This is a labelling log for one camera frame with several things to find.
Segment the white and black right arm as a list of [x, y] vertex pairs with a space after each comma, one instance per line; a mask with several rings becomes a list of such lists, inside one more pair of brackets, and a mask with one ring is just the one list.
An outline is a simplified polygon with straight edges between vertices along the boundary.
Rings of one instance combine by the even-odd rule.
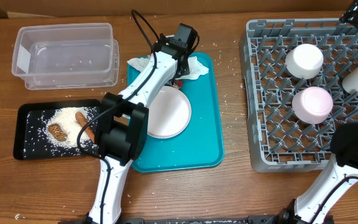
[[[358, 29], [358, 1], [354, 1], [339, 21]], [[323, 54], [311, 44], [301, 44], [285, 59], [287, 70], [297, 78], [314, 78], [323, 64]], [[358, 96], [358, 67], [342, 81], [343, 89]], [[308, 87], [291, 102], [297, 118], [308, 124], [325, 121], [334, 100], [327, 90]], [[293, 199], [287, 208], [267, 223], [324, 223], [334, 204], [358, 181], [358, 122], [340, 125], [329, 146], [330, 159], [311, 187]]]

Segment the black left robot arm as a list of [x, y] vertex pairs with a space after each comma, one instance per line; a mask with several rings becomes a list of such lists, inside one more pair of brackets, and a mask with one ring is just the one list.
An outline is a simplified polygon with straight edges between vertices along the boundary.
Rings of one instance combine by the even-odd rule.
[[100, 114], [94, 118], [101, 171], [87, 223], [119, 220], [127, 173], [147, 139], [149, 107], [166, 83], [189, 74], [188, 57], [199, 40], [197, 31], [185, 24], [180, 24], [172, 37], [161, 35], [137, 78], [120, 94], [108, 93], [102, 99]]

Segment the white ceramic bowl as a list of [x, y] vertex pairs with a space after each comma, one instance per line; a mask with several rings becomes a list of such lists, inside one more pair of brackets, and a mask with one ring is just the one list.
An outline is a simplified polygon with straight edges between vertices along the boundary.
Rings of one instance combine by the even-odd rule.
[[285, 64], [294, 77], [310, 79], [318, 75], [323, 60], [323, 53], [317, 46], [301, 44], [287, 54]]

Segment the clear plastic storage bin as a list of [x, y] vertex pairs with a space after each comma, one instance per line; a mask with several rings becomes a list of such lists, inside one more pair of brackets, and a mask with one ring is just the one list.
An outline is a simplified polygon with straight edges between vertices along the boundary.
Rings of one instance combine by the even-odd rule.
[[19, 29], [11, 72], [28, 90], [114, 86], [119, 46], [109, 23], [26, 26]]

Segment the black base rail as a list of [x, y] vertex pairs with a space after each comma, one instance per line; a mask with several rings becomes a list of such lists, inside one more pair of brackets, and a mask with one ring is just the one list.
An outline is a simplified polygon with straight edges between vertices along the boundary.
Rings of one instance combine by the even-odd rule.
[[242, 219], [144, 220], [142, 218], [120, 218], [117, 224], [266, 224], [273, 223], [273, 219], [273, 215], [254, 215]]

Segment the grey plastic dish rack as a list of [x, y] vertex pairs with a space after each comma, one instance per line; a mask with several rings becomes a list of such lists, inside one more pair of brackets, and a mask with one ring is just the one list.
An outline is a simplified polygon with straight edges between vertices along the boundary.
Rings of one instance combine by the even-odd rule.
[[[323, 53], [317, 76], [296, 78], [285, 58], [295, 47], [311, 44]], [[257, 172], [308, 172], [322, 169], [329, 145], [342, 124], [358, 122], [358, 95], [342, 80], [358, 67], [358, 30], [337, 19], [251, 20], [239, 42], [247, 97], [250, 162]], [[292, 99], [309, 87], [324, 88], [333, 109], [319, 124], [300, 121]]]

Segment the white napkin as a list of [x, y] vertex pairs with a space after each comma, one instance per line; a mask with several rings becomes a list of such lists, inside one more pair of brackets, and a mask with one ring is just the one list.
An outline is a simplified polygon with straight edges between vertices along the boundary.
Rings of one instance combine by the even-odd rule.
[[198, 61], [197, 56], [188, 58], [190, 74], [183, 76], [183, 79], [197, 80], [200, 76], [209, 73], [209, 68]]

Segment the white tissue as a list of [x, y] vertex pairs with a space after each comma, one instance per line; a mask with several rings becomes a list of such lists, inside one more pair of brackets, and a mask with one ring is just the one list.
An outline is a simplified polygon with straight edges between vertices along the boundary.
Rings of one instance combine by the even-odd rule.
[[144, 68], [148, 65], [149, 61], [150, 56], [146, 56], [141, 58], [132, 58], [128, 60], [127, 63], [137, 71], [142, 72]]

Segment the pile of white rice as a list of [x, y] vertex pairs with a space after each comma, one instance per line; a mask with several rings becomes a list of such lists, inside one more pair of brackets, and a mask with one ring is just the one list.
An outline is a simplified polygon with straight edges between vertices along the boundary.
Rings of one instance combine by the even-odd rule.
[[[95, 116], [96, 108], [92, 107], [67, 107], [52, 110], [52, 117], [44, 121], [45, 139], [49, 144], [64, 149], [77, 148], [77, 137], [81, 128]], [[51, 124], [59, 124], [61, 129], [67, 134], [67, 140], [57, 141], [48, 131]]]

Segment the brown patterned food piece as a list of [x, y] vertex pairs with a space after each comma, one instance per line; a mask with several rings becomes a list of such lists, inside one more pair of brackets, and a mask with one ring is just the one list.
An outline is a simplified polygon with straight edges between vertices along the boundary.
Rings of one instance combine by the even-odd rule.
[[60, 142], [66, 141], [67, 140], [67, 134], [61, 129], [59, 124], [51, 124], [48, 127], [48, 131], [49, 133], [57, 140]]

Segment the teal plastic tray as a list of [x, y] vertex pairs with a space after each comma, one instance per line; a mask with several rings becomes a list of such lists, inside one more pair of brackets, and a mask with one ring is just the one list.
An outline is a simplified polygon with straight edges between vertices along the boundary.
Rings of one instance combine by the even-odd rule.
[[223, 160], [223, 131], [213, 62], [205, 53], [196, 52], [192, 56], [209, 68], [209, 72], [196, 80], [185, 80], [180, 88], [190, 101], [190, 123], [172, 138], [149, 136], [141, 155], [132, 163], [138, 172], [214, 167]]

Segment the black plastic tray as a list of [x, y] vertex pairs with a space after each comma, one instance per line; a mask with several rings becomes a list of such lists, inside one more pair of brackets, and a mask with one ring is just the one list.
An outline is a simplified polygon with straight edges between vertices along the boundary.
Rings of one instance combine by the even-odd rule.
[[99, 114], [98, 100], [71, 100], [22, 105], [17, 112], [13, 156], [17, 160], [73, 157], [81, 153], [78, 148], [64, 149], [52, 146], [45, 139], [44, 121], [52, 117], [52, 110], [67, 107], [92, 107]]

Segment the red snack wrapper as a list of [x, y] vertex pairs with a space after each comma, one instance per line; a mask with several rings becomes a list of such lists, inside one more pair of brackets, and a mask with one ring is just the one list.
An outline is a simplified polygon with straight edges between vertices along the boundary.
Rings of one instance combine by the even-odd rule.
[[168, 82], [168, 84], [176, 89], [180, 89], [183, 86], [183, 82], [181, 80], [172, 79]]

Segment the pink bowl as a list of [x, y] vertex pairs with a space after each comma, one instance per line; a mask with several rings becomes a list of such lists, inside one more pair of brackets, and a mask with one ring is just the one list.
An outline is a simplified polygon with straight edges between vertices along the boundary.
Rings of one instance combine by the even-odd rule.
[[312, 86], [298, 92], [292, 99], [292, 108], [298, 119], [308, 124], [325, 121], [333, 109], [333, 99], [323, 88]]

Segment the large white plate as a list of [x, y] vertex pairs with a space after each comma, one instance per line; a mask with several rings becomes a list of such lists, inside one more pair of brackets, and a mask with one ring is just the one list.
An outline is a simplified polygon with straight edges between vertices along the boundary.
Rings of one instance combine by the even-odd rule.
[[163, 86], [149, 107], [148, 135], [167, 139], [179, 135], [191, 119], [186, 95], [174, 87]]

